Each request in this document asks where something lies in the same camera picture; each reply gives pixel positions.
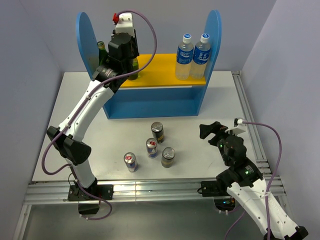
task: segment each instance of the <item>clear plastic bottle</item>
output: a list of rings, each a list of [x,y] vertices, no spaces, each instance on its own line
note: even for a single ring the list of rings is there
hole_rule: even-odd
[[[190,75],[194,79],[201,79],[204,76],[211,50],[209,37],[209,34],[202,34],[200,41],[195,45],[190,70]]]
[[[186,80],[189,77],[193,53],[191,35],[185,34],[176,52],[175,77],[177,79]]]

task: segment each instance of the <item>blue shelf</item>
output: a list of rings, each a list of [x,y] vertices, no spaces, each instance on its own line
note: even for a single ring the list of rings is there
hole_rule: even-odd
[[[104,105],[109,119],[197,116],[205,97],[221,44],[221,17],[212,10],[204,33],[210,35],[211,55],[206,65],[206,85],[175,88],[120,89]],[[97,40],[88,15],[80,12],[76,19],[76,37],[86,70],[92,74],[98,67]]]

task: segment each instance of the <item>silver can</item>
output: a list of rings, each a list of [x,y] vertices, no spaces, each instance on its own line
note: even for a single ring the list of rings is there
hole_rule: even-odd
[[[158,144],[157,144],[157,140],[155,140],[154,138],[149,138],[146,143],[146,151],[148,153],[148,157],[153,159],[157,156],[158,154]]]
[[[161,164],[165,168],[170,168],[172,164],[174,164],[174,159],[176,156],[176,152],[172,147],[166,147],[162,151]]]
[[[138,170],[138,162],[136,155],[132,152],[127,152],[123,157],[124,163],[127,166],[129,172],[135,172]]]
[[[151,131],[158,144],[162,143],[165,140],[164,126],[161,122],[156,121],[152,123]]]

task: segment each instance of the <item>green glass bottle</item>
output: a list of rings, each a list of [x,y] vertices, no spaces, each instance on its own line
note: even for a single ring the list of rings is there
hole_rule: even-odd
[[[99,49],[99,66],[104,64],[108,58],[108,52],[106,50],[105,43],[103,41],[98,41],[96,43]]]
[[[134,58],[133,59],[133,71],[138,70],[139,69],[139,63],[138,63],[138,59]],[[138,73],[130,75],[128,77],[129,80],[136,80],[138,78]]]

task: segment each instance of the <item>white table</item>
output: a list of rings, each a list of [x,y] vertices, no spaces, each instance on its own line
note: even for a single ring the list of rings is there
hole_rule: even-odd
[[[49,126],[57,127],[68,116],[87,89],[89,81],[86,72],[64,74]],[[101,109],[88,128],[83,142],[92,147],[89,161],[98,180],[214,178],[227,167],[218,148],[208,144],[210,138],[199,138],[199,125],[219,121],[232,127],[237,117],[243,118],[244,114],[232,74],[230,71],[214,71],[199,116],[108,120]],[[158,145],[158,156],[151,159],[147,156],[146,140],[152,137],[150,126],[153,122],[163,124],[165,141]],[[241,137],[247,148],[247,156],[256,162],[249,134],[245,132]],[[41,169],[41,157],[49,142],[46,136],[32,180],[66,181],[70,174],[68,168],[53,176],[46,175]],[[172,147],[176,151],[171,168],[161,165],[161,153],[165,147]],[[123,161],[127,152],[136,155],[138,171],[128,171]],[[47,169],[52,172],[65,163],[52,147],[45,162]]]

